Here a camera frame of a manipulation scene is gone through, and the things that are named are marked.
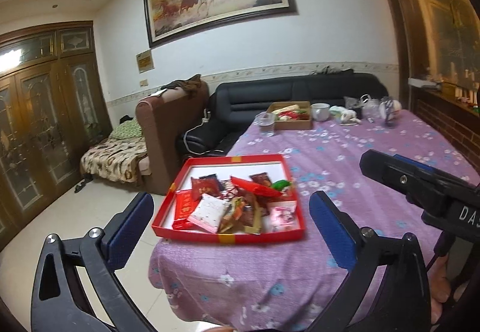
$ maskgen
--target white cable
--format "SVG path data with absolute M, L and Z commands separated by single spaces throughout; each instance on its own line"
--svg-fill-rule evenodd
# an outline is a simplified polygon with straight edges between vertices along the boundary
M 195 130 L 197 127 L 203 126 L 203 124 L 207 123 L 209 120 L 210 120 L 210 113 L 207 113 L 207 110 L 204 109 L 204 110 L 203 110 L 202 123 L 199 124 L 199 125 L 197 125 L 197 126 L 195 126 L 193 129 L 190 129 L 190 130 L 186 131 L 185 134 L 183 135 L 183 144 L 185 145 L 185 148 L 188 150 L 189 153 L 191 153 L 191 154 L 196 154 L 196 155 L 203 155 L 203 154 L 207 154 L 207 153 L 210 153 L 210 152 L 220 152 L 220 153 L 224 153 L 223 150 L 218 150 L 218 149 L 208 150 L 207 152 L 203 152 L 203 153 L 196 153 L 196 152 L 193 152 L 192 150 L 190 150 L 190 148 L 189 148 L 188 145 L 187 145 L 187 134 L 188 134 L 190 131 Z

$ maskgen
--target decorative wall trim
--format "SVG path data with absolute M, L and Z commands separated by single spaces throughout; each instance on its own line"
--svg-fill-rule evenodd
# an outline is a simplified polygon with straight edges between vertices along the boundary
M 326 66 L 338 67 L 340 69 L 353 69 L 359 73 L 372 73 L 376 76 L 383 73 L 388 73 L 390 75 L 398 74 L 398 65 L 392 64 L 375 64 L 371 62 L 309 62 L 304 64 L 272 65 L 253 67 L 250 69 L 231 70 L 228 72 L 202 76 L 202 80 L 208 84 L 210 92 L 214 92 L 217 86 L 223 82 L 248 81 L 287 76 L 305 76 L 317 70 L 322 70 Z M 133 93 L 107 102 L 106 106 L 111 108 L 126 102 L 139 101 L 140 99 L 157 92 L 159 89 L 160 87 L 155 87 Z

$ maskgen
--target brick wall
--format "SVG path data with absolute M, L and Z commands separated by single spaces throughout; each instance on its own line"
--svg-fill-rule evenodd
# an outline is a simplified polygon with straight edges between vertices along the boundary
M 413 112 L 441 133 L 480 174 L 480 118 L 441 95 L 414 93 Z

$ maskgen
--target table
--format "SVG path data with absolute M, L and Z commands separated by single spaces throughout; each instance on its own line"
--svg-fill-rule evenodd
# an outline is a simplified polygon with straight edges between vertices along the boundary
M 178 317 L 231 325 L 239 331 L 307 328 L 347 274 L 335 263 L 308 214 L 309 197 L 316 190 L 324 190 L 359 227 L 370 226 L 389 237 L 416 234 L 428 262 L 440 230 L 425 225 L 422 210 L 403 195 L 362 176 L 359 160 L 370 148 L 407 156 L 474 184 L 480 181 L 446 139 L 405 110 L 394 129 L 366 121 L 340 126 L 331 120 L 313 126 L 265 137 L 251 125 L 229 153 L 285 157 L 306 221 L 303 240 L 229 246 L 161 239 L 156 245 L 149 278 L 154 287 L 165 289 Z M 367 313 L 382 275 L 378 269 L 357 318 Z

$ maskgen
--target wooden door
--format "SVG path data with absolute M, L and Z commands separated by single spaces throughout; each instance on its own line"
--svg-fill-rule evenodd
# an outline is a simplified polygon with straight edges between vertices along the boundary
M 22 130 L 15 79 L 0 79 L 0 221 L 5 236 L 13 237 L 51 203 L 48 190 Z
M 48 62 L 15 75 L 22 132 L 38 176 L 49 187 L 49 204 L 80 180 L 72 153 L 75 129 L 66 111 L 56 65 Z
M 83 54 L 60 61 L 61 84 L 67 111 L 76 127 L 76 156 L 80 157 L 112 131 L 98 78 L 95 55 Z

